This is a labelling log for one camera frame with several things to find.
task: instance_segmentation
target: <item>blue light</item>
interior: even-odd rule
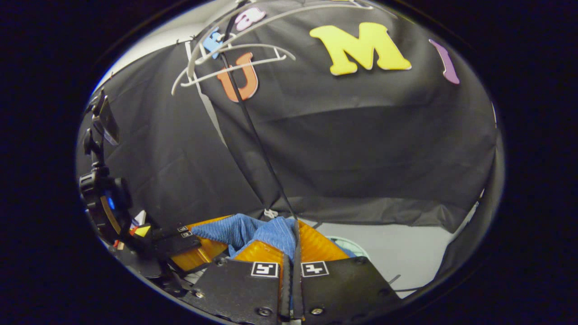
[[[112,201],[112,197],[109,197],[108,199],[109,199],[110,208],[114,210],[114,202]]]

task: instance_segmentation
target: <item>yellow foam letter m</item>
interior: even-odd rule
[[[347,59],[347,52],[362,67],[373,68],[373,52],[377,51],[377,66],[384,70],[408,70],[412,64],[399,52],[395,43],[387,35],[387,28],[377,23],[361,23],[360,37],[356,38],[335,26],[321,26],[309,32],[311,37],[319,38],[325,47],[333,65],[333,75],[346,75],[357,71],[357,64]]]

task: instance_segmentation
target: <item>blue towel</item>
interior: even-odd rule
[[[238,213],[229,218],[193,227],[191,232],[199,237],[229,244],[229,255],[235,258],[254,241],[262,241],[279,249],[293,262],[295,254],[294,219],[277,217],[269,222],[260,221]],[[338,245],[349,257],[355,254]]]

